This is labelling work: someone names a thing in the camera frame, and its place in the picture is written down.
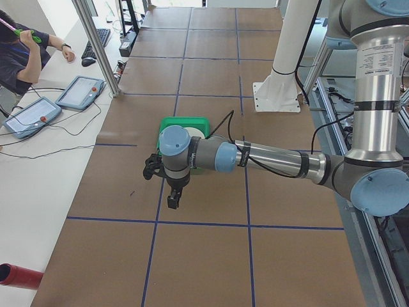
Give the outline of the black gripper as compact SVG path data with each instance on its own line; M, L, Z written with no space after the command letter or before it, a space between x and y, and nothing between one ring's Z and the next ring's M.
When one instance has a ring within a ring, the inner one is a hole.
M170 209L175 209L175 207L178 208L183 193L183 188L189 184L190 177L189 176L184 176L183 178L167 177L166 181L171 188L171 192L167 197L167 206Z

